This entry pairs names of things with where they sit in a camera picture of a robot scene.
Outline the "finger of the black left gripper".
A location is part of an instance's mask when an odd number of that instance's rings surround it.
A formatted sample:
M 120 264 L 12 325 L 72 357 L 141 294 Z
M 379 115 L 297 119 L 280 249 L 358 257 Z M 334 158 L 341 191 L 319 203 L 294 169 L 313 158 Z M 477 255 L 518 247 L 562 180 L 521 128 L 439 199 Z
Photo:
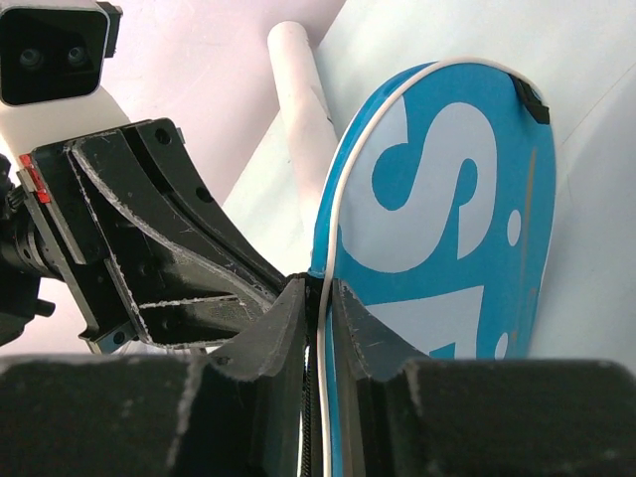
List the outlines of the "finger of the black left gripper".
M 86 136 L 72 146 L 74 156 L 97 190 L 147 236 L 204 270 L 204 281 L 264 312 L 277 295 L 252 281 L 232 260 L 193 229 L 155 188 L 124 136 Z
M 181 130 L 168 118 L 123 128 L 137 162 L 155 188 L 207 242 L 227 255 L 252 281 L 278 295 L 285 278 L 258 253 L 214 199 L 198 173 Z

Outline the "blue sport racket bag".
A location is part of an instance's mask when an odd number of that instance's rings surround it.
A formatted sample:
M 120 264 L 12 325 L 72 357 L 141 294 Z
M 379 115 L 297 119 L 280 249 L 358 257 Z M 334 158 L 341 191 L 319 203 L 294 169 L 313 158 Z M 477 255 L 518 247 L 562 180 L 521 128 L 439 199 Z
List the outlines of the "blue sport racket bag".
M 419 352 L 528 355 L 551 242 L 550 111 L 512 69 L 459 58 L 384 82 L 341 138 L 309 272 L 322 282 L 317 372 L 324 472 L 344 474 L 330 291 L 342 279 Z

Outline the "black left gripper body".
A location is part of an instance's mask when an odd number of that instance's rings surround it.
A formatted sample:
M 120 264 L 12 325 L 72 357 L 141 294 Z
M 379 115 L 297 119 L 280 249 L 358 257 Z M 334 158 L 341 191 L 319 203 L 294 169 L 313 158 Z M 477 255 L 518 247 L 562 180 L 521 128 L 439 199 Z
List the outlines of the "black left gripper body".
M 149 340 L 141 304 L 149 291 L 149 248 L 97 190 L 67 142 L 21 156 L 21 180 L 46 251 L 46 264 L 67 285 L 85 321 L 81 338 L 97 354 Z

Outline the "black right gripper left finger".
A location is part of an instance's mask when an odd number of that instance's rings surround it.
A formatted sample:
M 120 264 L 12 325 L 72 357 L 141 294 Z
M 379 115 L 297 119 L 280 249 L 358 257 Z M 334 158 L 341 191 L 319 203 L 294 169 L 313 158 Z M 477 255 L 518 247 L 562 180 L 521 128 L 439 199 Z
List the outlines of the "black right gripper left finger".
M 1 363 L 5 476 L 293 476 L 306 285 L 208 356 Z

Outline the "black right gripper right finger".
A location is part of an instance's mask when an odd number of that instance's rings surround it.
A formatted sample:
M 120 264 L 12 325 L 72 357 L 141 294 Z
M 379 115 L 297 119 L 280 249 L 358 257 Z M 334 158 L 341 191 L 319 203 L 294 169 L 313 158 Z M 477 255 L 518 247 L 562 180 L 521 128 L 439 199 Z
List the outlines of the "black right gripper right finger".
M 442 360 L 332 287 L 342 476 L 631 476 L 635 379 L 589 360 Z

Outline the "white cardboard shuttlecock tube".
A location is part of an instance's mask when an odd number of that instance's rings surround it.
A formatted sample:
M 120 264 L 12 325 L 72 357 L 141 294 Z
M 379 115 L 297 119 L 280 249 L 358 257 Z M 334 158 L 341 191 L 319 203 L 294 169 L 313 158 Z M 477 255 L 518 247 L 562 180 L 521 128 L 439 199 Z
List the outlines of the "white cardboard shuttlecock tube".
M 276 24 L 267 48 L 308 245 L 330 165 L 338 145 L 313 50 L 305 28 Z

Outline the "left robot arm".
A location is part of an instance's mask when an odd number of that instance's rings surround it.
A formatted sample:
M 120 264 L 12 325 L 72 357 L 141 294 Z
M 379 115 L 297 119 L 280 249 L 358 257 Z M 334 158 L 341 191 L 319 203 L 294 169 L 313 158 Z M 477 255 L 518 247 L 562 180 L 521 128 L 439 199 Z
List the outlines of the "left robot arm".
M 283 274 L 215 201 L 167 118 L 42 145 L 1 183 L 1 340 L 54 312 L 63 282 L 96 354 L 214 346 L 259 319 Z

